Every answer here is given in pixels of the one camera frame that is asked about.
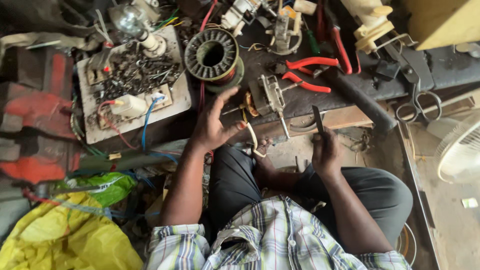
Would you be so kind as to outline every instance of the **workbench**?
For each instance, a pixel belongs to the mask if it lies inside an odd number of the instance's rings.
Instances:
[[[243,35],[237,37],[239,45],[249,47],[252,43],[268,44],[270,42],[269,36],[264,34],[264,28],[258,21],[254,21],[252,25],[246,25],[243,30]],[[328,48],[328,45],[321,45],[323,48]],[[245,75],[241,82],[241,89],[239,94],[230,99],[230,102],[225,105],[223,110],[232,109],[242,103],[243,94],[248,90],[248,82],[255,80],[260,74],[271,75],[272,73],[266,68],[266,65],[273,61],[297,61],[306,57],[310,57],[311,51],[306,38],[303,39],[297,54],[287,56],[278,56],[266,52],[266,50],[248,51],[240,48],[240,57],[243,59],[245,65]],[[362,72],[360,74],[352,74],[349,77],[368,95],[375,100],[386,100],[408,95],[408,82],[399,74],[395,80],[383,81],[378,80],[378,88],[373,86],[372,70],[378,63],[378,60],[373,54],[366,55],[363,52],[359,53]],[[460,86],[472,84],[480,81],[478,74],[480,73],[480,59],[475,59],[468,54],[454,53],[451,47],[444,47],[438,49],[431,49],[425,51],[425,61],[428,62],[433,76],[434,85],[422,84],[422,89],[443,89],[453,86]],[[292,71],[306,82],[329,86],[321,79],[311,78],[307,74],[298,71]],[[289,80],[282,80],[281,75],[277,75],[281,87],[287,86],[292,82]],[[198,104],[199,82],[190,76],[190,83],[193,91],[192,108],[184,113],[172,116],[170,118],[149,124],[146,132],[147,145],[155,146],[160,143],[174,141],[178,139],[188,138],[196,123],[196,104]],[[215,95],[206,91],[206,103],[213,99]],[[333,110],[353,105],[342,96],[340,96],[334,88],[331,93],[317,93],[311,92],[301,87],[296,87],[284,92],[286,107],[284,109],[285,119],[291,119],[298,116],[312,114],[312,105],[316,105],[320,110]],[[272,114],[269,117],[252,118],[250,115],[249,121],[252,125],[260,125],[278,121],[278,118]],[[227,114],[221,117],[224,125],[229,125],[235,121],[241,120],[240,111]],[[132,140],[133,144],[139,144],[141,130],[133,130],[124,134],[127,140]],[[96,144],[105,151],[119,151],[126,147],[123,145],[118,136],[99,142]]]

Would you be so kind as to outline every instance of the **knife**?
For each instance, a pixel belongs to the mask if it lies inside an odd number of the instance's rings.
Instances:
[[[325,132],[325,129],[324,129],[324,124],[322,123],[322,117],[320,116],[320,111],[318,110],[318,107],[315,105],[312,105],[312,109],[313,109],[313,115],[315,117],[315,122],[317,122],[318,133],[322,135]]]

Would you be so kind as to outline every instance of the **green-handled screwdriver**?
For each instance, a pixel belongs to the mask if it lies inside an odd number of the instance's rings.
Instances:
[[[312,49],[313,56],[320,56],[320,48],[318,47],[317,40],[313,36],[313,32],[308,29],[307,22],[305,21],[305,18],[303,18],[303,16],[302,19],[305,27],[307,28],[308,42],[310,43],[310,49]]]

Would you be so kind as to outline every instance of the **scissors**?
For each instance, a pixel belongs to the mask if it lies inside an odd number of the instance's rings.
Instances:
[[[427,91],[421,90],[420,76],[415,71],[415,68],[413,68],[410,65],[410,63],[405,59],[405,57],[403,57],[395,49],[395,47],[393,47],[392,44],[385,45],[385,50],[388,52],[388,54],[390,54],[390,56],[394,60],[398,61],[401,67],[401,72],[410,83],[410,90],[409,90],[410,101],[405,104],[402,104],[400,107],[397,108],[397,110],[395,111],[395,117],[397,118],[397,120],[399,120],[401,123],[412,123],[417,119],[419,115],[422,115],[422,118],[428,123],[431,121],[440,119],[440,116],[442,115],[442,106],[441,106],[442,100],[440,99],[440,97],[429,90]],[[425,115],[425,112],[418,100],[418,98],[422,95],[428,95],[432,97],[433,100],[435,101],[435,105],[438,110],[438,114],[435,118],[430,119]],[[411,107],[414,110],[414,112],[413,112],[412,118],[405,120],[400,117],[399,112],[401,109],[406,107]]]

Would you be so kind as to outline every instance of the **striped shirt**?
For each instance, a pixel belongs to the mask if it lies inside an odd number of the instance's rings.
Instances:
[[[156,227],[146,270],[410,270],[396,251],[346,253],[327,228],[288,197],[246,206],[210,247],[200,224]]]

